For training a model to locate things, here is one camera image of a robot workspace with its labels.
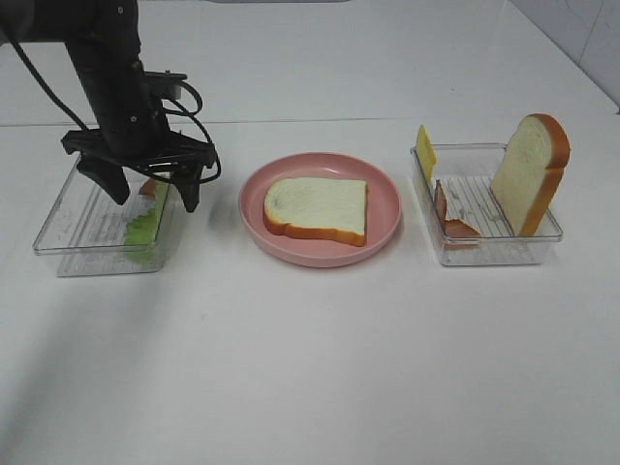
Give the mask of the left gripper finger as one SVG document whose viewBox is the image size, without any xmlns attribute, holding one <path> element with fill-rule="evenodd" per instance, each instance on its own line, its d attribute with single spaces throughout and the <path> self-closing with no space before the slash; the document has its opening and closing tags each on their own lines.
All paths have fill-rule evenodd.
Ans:
<svg viewBox="0 0 620 465">
<path fill-rule="evenodd" d="M 194 212 L 200 202 L 200 167 L 185 167 L 170 175 L 171 183 L 176 187 L 187 212 Z"/>
<path fill-rule="evenodd" d="M 117 204 L 129 198 L 129 184 L 121 167 L 95 156 L 81 154 L 77 171 L 103 189 Z"/>
</svg>

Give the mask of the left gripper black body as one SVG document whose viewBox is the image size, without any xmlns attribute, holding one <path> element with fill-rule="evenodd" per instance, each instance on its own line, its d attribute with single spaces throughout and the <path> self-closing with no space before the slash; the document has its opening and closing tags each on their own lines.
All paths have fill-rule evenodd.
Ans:
<svg viewBox="0 0 620 465">
<path fill-rule="evenodd" d="M 111 92 L 86 93 L 99 127 L 68 132 L 61 143 L 116 166 L 148 174 L 201 174 L 213 167 L 213 143 L 170 128 L 161 99 L 146 93 L 124 101 Z"/>
</svg>

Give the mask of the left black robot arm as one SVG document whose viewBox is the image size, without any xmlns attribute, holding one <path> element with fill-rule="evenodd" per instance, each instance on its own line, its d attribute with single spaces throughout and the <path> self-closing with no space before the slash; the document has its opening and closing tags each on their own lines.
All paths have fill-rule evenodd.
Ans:
<svg viewBox="0 0 620 465">
<path fill-rule="evenodd" d="M 135 1 L 4 1 L 1 41 L 13 46 L 47 96 L 77 128 L 61 143 L 77 153 L 77 170 L 116 203 L 130 188 L 131 169 L 176 187 L 185 209 L 200 201 L 200 187 L 219 177 L 221 162 L 209 135 L 184 136 L 170 128 L 171 115 L 195 119 L 180 104 L 183 91 L 202 107 L 186 75 L 147 72 L 140 60 L 139 7 Z M 50 89 L 25 54 L 24 43 L 61 43 L 76 70 L 98 123 L 88 128 Z"/>
</svg>

